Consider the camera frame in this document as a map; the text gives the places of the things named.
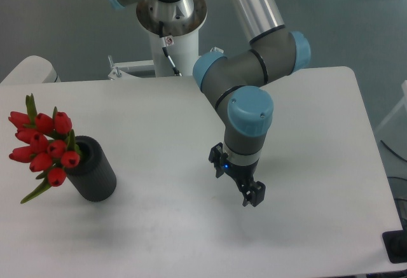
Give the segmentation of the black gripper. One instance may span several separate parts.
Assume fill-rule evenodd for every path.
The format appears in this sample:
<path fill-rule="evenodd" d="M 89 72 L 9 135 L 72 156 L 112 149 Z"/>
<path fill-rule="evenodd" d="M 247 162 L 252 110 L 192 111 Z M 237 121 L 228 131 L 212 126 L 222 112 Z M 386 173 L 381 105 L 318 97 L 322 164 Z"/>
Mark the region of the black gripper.
<path fill-rule="evenodd" d="M 236 165 L 227 160 L 228 154 L 223 151 L 223 143 L 219 142 L 210 149 L 209 162 L 216 170 L 216 178 L 224 173 L 230 176 L 236 183 L 244 199 L 242 205 L 256 207 L 265 198 L 266 186 L 260 181 L 254 180 L 254 172 L 258 161 L 250 165 Z"/>

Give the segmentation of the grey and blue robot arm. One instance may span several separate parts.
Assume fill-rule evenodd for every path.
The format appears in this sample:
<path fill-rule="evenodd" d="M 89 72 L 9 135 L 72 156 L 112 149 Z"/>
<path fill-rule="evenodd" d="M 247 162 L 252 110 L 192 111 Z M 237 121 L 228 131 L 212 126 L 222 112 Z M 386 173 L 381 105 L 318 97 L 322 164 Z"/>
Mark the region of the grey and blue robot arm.
<path fill-rule="evenodd" d="M 149 36 L 152 59 L 132 69 L 153 68 L 156 77 L 195 79 L 225 125 L 224 139 L 211 148 L 217 176 L 229 175 L 244 198 L 257 206 L 266 186 L 254 179 L 273 118 L 273 101 L 263 87 L 310 62 L 308 40 L 286 29 L 275 0 L 233 0 L 248 51 L 229 59 L 216 48 L 198 52 L 198 32 L 207 18 L 205 0 L 109 0 L 122 9 L 135 5 L 137 21 Z"/>

